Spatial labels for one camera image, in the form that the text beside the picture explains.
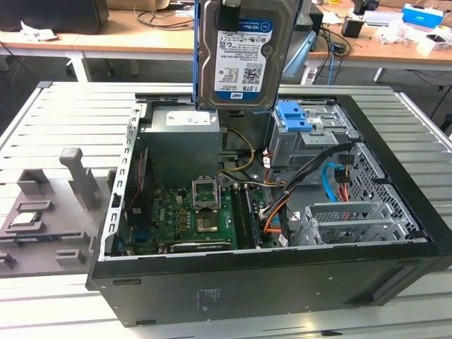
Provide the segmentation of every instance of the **blue plastic clip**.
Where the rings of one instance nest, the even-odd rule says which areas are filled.
[[[312,125],[306,120],[304,110],[296,102],[280,101],[277,113],[284,121],[286,131],[312,131]]]

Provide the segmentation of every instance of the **green circuit board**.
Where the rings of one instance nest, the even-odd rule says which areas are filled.
[[[211,201],[212,189],[196,190],[196,201]],[[249,190],[252,208],[257,218],[259,208],[265,205],[260,188]],[[234,228],[234,213],[231,188],[223,187],[218,196],[220,208],[196,210],[191,188],[159,189],[155,191],[152,222],[148,230],[134,231],[133,252],[135,255],[165,254],[173,244],[226,242],[231,250],[238,249]],[[273,247],[268,237],[263,237],[262,247]]]

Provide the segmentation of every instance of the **hard drive label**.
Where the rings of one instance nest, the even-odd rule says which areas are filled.
[[[237,32],[218,31],[215,86],[226,100],[252,100],[261,91],[266,58],[262,53],[272,35],[269,20],[240,19]]]

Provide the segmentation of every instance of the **wd blue hard drive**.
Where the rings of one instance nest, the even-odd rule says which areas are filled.
[[[302,0],[198,0],[194,97],[200,109],[274,107]]]

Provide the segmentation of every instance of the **motherboard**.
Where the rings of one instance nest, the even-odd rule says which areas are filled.
[[[209,204],[215,199],[216,206]],[[258,186],[213,191],[208,185],[198,185],[196,194],[191,187],[158,189],[151,223],[131,227],[126,250],[149,255],[272,247],[272,239],[264,236],[258,220],[264,205]]]

